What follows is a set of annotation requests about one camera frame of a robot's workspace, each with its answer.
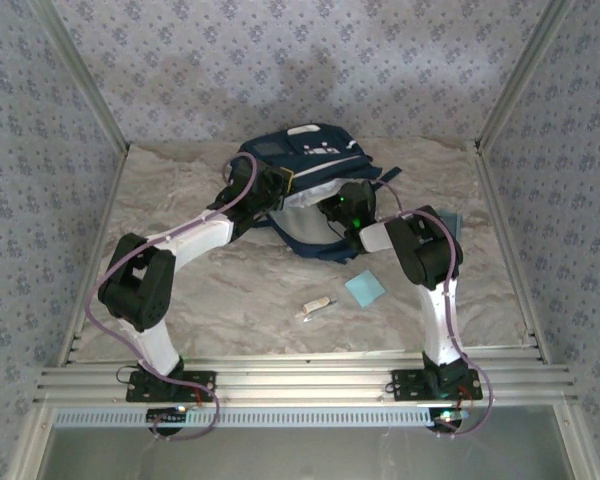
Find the small beige eraser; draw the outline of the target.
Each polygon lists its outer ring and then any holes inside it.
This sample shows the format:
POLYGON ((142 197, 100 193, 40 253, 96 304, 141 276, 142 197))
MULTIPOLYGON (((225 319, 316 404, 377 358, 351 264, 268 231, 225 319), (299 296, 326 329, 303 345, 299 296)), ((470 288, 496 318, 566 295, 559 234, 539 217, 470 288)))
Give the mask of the small beige eraser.
POLYGON ((318 299, 306 302, 300 307, 300 310, 296 314, 297 317, 307 317, 314 312, 322 310, 328 307, 332 303, 332 299, 329 296, 323 296, 318 299))

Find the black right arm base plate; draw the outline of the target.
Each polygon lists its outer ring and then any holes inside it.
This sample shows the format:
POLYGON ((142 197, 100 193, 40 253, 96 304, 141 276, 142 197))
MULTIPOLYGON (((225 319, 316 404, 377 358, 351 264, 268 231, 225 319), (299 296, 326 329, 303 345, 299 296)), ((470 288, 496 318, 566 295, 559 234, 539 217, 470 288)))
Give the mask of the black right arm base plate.
POLYGON ((427 400, 455 401, 459 399, 482 400, 481 381, 475 370, 456 380, 440 383, 429 370, 393 370, 385 392, 392 394, 395 401, 427 400))

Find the aluminium side rail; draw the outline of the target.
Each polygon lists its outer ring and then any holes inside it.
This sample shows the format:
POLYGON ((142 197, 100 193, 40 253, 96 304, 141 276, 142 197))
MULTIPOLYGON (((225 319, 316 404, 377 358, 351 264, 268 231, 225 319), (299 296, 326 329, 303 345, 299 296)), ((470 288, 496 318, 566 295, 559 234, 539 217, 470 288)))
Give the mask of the aluminium side rail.
POLYGON ((74 340, 78 338, 82 333, 83 325, 86 318, 84 313, 84 307, 88 299, 88 294, 91 288, 95 285, 97 274, 99 272, 99 265, 104 248, 104 241, 106 238, 107 228, 111 217, 111 211, 117 197, 121 177, 124 171, 126 160, 128 158, 129 149, 130 147, 127 146, 120 156, 118 166, 115 171, 113 183, 109 190, 109 194, 105 203, 102 217, 99 222, 99 227, 95 236, 95 240, 91 248, 86 272, 82 277, 81 284, 76 294, 76 301, 69 318, 68 328, 63 338, 60 353, 56 360, 56 367, 65 367, 69 363, 74 340))
POLYGON ((531 289, 515 245, 514 235, 507 221, 504 204, 498 194, 490 166, 480 150, 480 145, 475 142, 469 142, 468 146, 476 163, 479 182, 484 192, 485 202, 494 224, 495 234, 499 242, 512 287, 517 296, 526 330, 529 336, 533 337, 535 340, 535 345, 539 350, 540 359, 545 364, 553 364, 554 359, 544 337, 540 322, 541 318, 534 305, 531 289))

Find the aluminium mounting rail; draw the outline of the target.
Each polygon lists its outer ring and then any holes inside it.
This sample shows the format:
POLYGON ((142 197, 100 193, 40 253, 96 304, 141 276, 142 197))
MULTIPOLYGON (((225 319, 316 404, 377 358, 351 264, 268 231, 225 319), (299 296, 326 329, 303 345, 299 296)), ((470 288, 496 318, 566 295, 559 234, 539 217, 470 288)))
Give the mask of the aluminium mounting rail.
MULTIPOLYGON (((498 406, 573 401, 578 395, 565 365, 547 364, 536 348, 474 350, 491 381, 498 406)), ((392 403, 385 386, 390 373, 421 367, 418 353, 400 351, 194 358, 189 370, 217 374, 223 405, 381 406, 392 403)), ((119 363, 70 363, 47 368, 34 392, 37 403, 73 406, 120 405, 128 374, 119 363)))

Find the light blue sticky note pad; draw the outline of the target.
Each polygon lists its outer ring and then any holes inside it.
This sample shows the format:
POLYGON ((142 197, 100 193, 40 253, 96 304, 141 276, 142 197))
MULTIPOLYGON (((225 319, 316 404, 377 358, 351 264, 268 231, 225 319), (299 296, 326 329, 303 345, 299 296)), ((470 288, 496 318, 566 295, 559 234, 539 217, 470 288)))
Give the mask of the light blue sticky note pad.
POLYGON ((345 283, 346 289, 361 308, 370 306, 386 290, 369 270, 365 270, 345 283))

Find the grey metal panel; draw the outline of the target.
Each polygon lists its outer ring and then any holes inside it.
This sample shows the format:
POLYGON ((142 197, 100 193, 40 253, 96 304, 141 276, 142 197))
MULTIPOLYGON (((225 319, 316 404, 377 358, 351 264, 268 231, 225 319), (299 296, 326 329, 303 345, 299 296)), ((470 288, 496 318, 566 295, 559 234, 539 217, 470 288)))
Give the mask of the grey metal panel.
POLYGON ((415 427, 56 427, 37 480, 575 480, 549 407, 496 408, 455 438, 415 427))

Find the aluminium frame post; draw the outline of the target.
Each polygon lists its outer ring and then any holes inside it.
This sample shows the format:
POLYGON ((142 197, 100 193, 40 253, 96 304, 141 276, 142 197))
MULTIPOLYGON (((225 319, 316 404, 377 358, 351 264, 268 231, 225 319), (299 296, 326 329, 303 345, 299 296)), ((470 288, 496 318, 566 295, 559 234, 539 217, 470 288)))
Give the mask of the aluminium frame post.
POLYGON ((119 153, 129 144, 52 0, 27 0, 104 134, 119 153))
POLYGON ((548 0, 476 139, 479 154, 486 154, 497 140, 574 2, 575 0, 548 0))

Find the navy blue backpack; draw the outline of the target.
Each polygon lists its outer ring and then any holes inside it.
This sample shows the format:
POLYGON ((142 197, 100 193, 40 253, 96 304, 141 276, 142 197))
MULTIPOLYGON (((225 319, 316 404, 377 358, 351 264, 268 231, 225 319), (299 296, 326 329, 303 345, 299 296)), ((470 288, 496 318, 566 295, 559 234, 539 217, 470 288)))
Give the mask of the navy blue backpack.
POLYGON ((312 123, 283 129, 240 145, 239 150, 272 167, 295 173, 284 208, 256 223, 270 228, 298 256, 345 264, 364 251, 350 245, 344 228, 327 220, 318 203, 334 196, 347 182, 369 181, 376 192, 402 169, 384 171, 359 143, 339 126, 312 123))

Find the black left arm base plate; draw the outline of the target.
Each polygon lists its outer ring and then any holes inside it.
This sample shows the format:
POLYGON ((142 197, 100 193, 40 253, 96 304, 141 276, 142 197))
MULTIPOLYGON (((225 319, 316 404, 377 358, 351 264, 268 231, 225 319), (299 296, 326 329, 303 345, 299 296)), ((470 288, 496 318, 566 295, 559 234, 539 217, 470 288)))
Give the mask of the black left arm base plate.
MULTIPOLYGON (((217 373, 215 371, 185 370, 180 372, 177 378, 189 383, 198 383, 209 390, 215 390, 217 373)), ((134 370, 130 375, 126 401, 129 403, 211 403, 212 397, 208 392, 199 388, 193 389, 164 382, 140 369, 134 370)))

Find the grey blue card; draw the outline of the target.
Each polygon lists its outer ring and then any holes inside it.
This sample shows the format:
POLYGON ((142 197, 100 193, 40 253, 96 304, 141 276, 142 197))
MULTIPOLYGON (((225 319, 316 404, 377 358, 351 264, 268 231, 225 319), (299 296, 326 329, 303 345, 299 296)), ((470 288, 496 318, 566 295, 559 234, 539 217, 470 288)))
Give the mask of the grey blue card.
POLYGON ((460 240, 463 225, 462 215, 460 213, 446 210, 440 210, 438 214, 455 239, 460 240))

